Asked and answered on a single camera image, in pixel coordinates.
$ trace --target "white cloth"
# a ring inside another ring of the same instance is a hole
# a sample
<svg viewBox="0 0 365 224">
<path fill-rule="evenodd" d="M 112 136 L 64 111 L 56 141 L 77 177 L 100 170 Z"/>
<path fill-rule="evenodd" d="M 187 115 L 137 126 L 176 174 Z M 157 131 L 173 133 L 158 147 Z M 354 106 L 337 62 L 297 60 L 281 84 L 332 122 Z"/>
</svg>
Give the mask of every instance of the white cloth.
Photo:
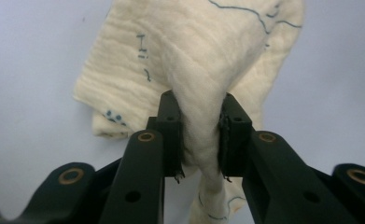
<svg viewBox="0 0 365 224">
<path fill-rule="evenodd" d="M 94 108 L 93 132 L 126 137 L 173 90 L 187 167 L 203 173 L 190 223 L 227 223 L 246 201 L 241 178 L 218 168 L 226 91 L 261 129 L 262 103 L 300 28 L 302 0 L 116 0 L 75 87 Z"/>
</svg>

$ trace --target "gray wall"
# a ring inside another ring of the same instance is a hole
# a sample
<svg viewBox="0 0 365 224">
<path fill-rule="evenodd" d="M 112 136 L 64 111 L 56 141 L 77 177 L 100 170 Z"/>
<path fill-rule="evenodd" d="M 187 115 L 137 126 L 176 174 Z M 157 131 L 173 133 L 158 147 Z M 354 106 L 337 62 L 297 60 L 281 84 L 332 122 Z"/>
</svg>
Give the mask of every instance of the gray wall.
<svg viewBox="0 0 365 224">
<path fill-rule="evenodd" d="M 126 141 L 91 135 L 74 82 L 110 0 L 0 1 L 0 210 L 17 216 L 49 172 L 95 168 Z M 311 166 L 365 165 L 365 1 L 307 0 L 306 20 L 265 104 L 265 128 Z M 166 223 L 186 223 L 197 175 L 167 181 Z M 247 207 L 232 223 L 245 223 Z"/>
</svg>

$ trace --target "screw hole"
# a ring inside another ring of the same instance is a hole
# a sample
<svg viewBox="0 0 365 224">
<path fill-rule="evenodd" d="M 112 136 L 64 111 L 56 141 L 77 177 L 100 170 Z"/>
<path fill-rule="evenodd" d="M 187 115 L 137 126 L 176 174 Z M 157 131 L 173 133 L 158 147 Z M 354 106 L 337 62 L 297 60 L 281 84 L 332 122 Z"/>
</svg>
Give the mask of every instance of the screw hole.
<svg viewBox="0 0 365 224">
<path fill-rule="evenodd" d="M 272 143 L 275 141 L 276 137 L 270 133 L 261 133 L 259 139 L 263 142 Z"/>
<path fill-rule="evenodd" d="M 304 199 L 311 202 L 311 203 L 319 203 L 320 199 L 318 195 L 313 192 L 306 191 L 303 193 Z"/>
<path fill-rule="evenodd" d="M 125 200 L 128 203 L 136 203 L 141 199 L 141 193 L 134 190 L 126 194 Z"/>
<path fill-rule="evenodd" d="M 71 185 L 77 183 L 84 176 L 84 171 L 80 168 L 71 168 L 64 171 L 59 176 L 59 183 L 62 185 Z"/>
<path fill-rule="evenodd" d="M 365 185 L 365 171 L 359 169 L 349 169 L 347 170 L 347 174 L 351 179 L 359 182 L 359 184 Z"/>
<path fill-rule="evenodd" d="M 155 139 L 155 135 L 153 133 L 141 133 L 138 135 L 138 140 L 141 142 L 150 142 Z"/>
</svg>

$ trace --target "blue line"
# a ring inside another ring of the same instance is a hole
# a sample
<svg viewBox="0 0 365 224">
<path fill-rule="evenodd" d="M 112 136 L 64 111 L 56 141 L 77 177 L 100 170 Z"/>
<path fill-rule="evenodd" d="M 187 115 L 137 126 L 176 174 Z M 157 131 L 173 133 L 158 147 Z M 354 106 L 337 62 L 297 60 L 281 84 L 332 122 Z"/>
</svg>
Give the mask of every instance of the blue line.
<svg viewBox="0 0 365 224">
<path fill-rule="evenodd" d="M 277 23 L 286 23 L 286 24 L 290 25 L 291 27 L 302 28 L 301 25 L 295 25 L 295 24 L 290 23 L 289 21 L 277 21 Z"/>
<path fill-rule="evenodd" d="M 234 198 L 232 198 L 232 199 L 230 199 L 229 201 L 228 201 L 228 208 L 229 208 L 229 212 L 228 212 L 228 216 L 231 214 L 231 202 L 232 201 L 234 201 L 234 200 L 236 200 L 236 199 L 241 199 L 241 200 L 245 200 L 246 201 L 246 199 L 245 198 L 242 198 L 242 197 L 234 197 Z M 204 207 L 204 205 L 203 205 L 203 202 L 202 202 L 202 198 L 201 198 L 201 196 L 200 196 L 200 192 L 199 192 L 199 202 L 200 202 L 200 204 L 202 205 L 202 207 Z M 215 220 L 228 220 L 228 217 L 213 217 L 213 216 L 211 216 L 211 215 L 209 215 L 209 214 L 207 214 L 209 217 L 211 217 L 212 219 L 215 219 Z"/>
<path fill-rule="evenodd" d="M 257 17 L 258 20 L 260 21 L 261 25 L 263 26 L 264 32 L 266 33 L 266 35 L 269 35 L 271 31 L 267 30 L 266 27 L 266 23 L 264 22 L 264 20 L 261 19 L 259 12 L 255 11 L 254 9 L 251 8 L 247 8 L 247 7 L 224 7 L 219 5 L 218 3 L 214 2 L 213 0 L 208 0 L 211 4 L 217 6 L 218 8 L 226 8 L 226 9 L 239 9 L 239 10 L 244 10 L 244 11 L 248 11 L 248 12 L 252 12 L 254 13 Z M 272 18 L 275 17 L 276 15 L 278 15 L 279 10 L 274 14 L 274 15 L 269 15 L 267 14 L 266 16 Z M 286 23 L 294 28 L 302 28 L 300 25 L 295 25 L 290 23 L 289 21 L 277 21 L 276 23 Z"/>
<path fill-rule="evenodd" d="M 144 68 L 144 71 L 147 73 L 147 81 L 149 81 L 149 82 L 150 82 L 149 71 L 148 71 L 146 68 Z"/>
</svg>

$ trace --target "black metal bracket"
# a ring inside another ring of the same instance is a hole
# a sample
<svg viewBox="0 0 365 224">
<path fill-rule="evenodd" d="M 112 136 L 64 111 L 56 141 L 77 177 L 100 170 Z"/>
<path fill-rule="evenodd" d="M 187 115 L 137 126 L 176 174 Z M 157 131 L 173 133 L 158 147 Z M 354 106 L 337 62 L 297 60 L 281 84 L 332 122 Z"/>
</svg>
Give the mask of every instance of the black metal bracket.
<svg viewBox="0 0 365 224">
<path fill-rule="evenodd" d="M 168 91 L 122 159 L 97 172 L 78 162 L 54 170 L 21 216 L 0 224 L 163 223 L 164 178 L 184 177 L 181 127 Z M 365 223 L 365 167 L 341 164 L 326 175 L 307 166 L 281 136 L 255 131 L 230 94 L 219 129 L 221 171 L 243 178 L 255 223 Z"/>
</svg>

